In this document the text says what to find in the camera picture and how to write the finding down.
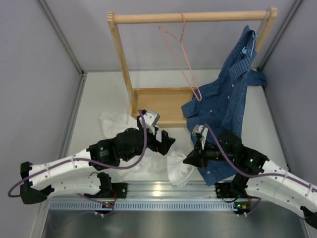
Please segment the white shirt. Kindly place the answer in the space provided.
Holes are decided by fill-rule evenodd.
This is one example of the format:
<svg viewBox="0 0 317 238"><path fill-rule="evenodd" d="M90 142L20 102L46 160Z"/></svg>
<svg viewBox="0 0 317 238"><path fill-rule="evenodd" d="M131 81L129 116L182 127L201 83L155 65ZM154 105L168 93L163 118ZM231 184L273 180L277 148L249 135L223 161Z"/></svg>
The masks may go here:
<svg viewBox="0 0 317 238"><path fill-rule="evenodd" d="M128 128L138 128L136 119L128 114L102 112L100 124L104 137L110 139ZM148 149L136 166L128 170L107 169L113 182L132 180L150 180L162 172L172 185L182 186L189 181L189 176L195 170L194 166L183 163L186 155L177 146L172 146L168 154L163 156Z"/></svg>

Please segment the pink wire hanger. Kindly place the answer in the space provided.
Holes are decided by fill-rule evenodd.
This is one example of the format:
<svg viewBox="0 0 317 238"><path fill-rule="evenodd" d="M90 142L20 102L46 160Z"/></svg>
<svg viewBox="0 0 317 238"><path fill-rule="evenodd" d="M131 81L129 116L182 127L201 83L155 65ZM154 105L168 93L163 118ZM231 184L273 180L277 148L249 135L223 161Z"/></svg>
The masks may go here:
<svg viewBox="0 0 317 238"><path fill-rule="evenodd" d="M179 12L179 14L181 15L181 18L182 18L182 22L183 22L183 26L182 26L182 31L181 31L181 35L180 37L176 37L172 32L170 32L169 30L167 30L165 27L163 27L162 25L160 25L158 27L158 30L159 30L159 33L165 43L165 45L167 46L169 52L171 53L173 59L175 60L179 70L181 71L184 79L186 80L189 88L192 90L193 92L193 95L195 96L195 98L200 102L203 97L202 97L202 93L199 89L199 86L197 85L196 81L195 81L195 76L194 76L194 72L192 70L192 67L191 67L191 64L190 64L190 61L188 59L188 56L187 56L187 53L186 53L186 50L185 50L185 47L184 47L184 44L183 44L183 38L184 38L184 33L185 33L185 29L186 29L186 18L185 18L185 14L183 12ZM181 50L182 50L182 53L183 53L183 56L185 58L185 61L187 63L187 66L188 66L188 69L190 71L190 75L191 75L191 80L189 80L189 78L187 77L186 73L184 72L183 70L183 67L181 65L181 63L179 62L176 54L174 53L174 51L172 50L172 47L170 46L170 44L168 43L168 40L166 39L166 35L169 35L171 36L173 39L175 39L179 44L180 44L180 47L181 47Z"/></svg>

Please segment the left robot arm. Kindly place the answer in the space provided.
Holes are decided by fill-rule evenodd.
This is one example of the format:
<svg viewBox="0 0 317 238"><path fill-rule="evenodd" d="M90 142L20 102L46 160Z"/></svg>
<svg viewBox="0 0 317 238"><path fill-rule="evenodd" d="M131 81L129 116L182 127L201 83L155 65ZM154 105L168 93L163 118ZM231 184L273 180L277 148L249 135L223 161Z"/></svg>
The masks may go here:
<svg viewBox="0 0 317 238"><path fill-rule="evenodd" d="M142 158L147 149L166 155L176 140L165 130L160 139L149 129L128 128L111 139L101 140L77 154L54 162L20 165L24 204L36 204L61 195L82 194L89 198L112 197L111 177L106 169L122 169L120 162Z"/></svg>

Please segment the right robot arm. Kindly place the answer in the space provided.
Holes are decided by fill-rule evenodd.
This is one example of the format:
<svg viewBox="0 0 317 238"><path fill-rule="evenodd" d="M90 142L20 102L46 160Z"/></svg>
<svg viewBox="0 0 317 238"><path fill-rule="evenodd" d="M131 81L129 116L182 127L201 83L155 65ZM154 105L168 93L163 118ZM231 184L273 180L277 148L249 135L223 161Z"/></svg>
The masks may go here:
<svg viewBox="0 0 317 238"><path fill-rule="evenodd" d="M214 143L207 133L193 132L195 146L184 160L198 168L219 198L257 197L284 207L317 226L317 188L291 174L266 155L246 147L241 138L224 131Z"/></svg>

